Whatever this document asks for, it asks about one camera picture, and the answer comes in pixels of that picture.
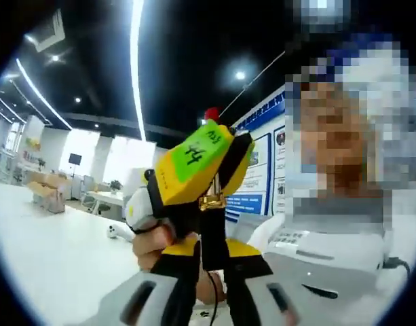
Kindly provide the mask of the person's right hand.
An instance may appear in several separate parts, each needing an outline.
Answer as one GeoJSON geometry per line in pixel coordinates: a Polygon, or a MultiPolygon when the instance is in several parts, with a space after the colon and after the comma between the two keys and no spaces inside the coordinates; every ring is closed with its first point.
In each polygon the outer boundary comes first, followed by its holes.
{"type": "Polygon", "coordinates": [[[132,240],[132,251],[143,272],[149,272],[169,246],[182,242],[174,236],[171,227],[159,225],[148,232],[137,234],[132,240]]]}

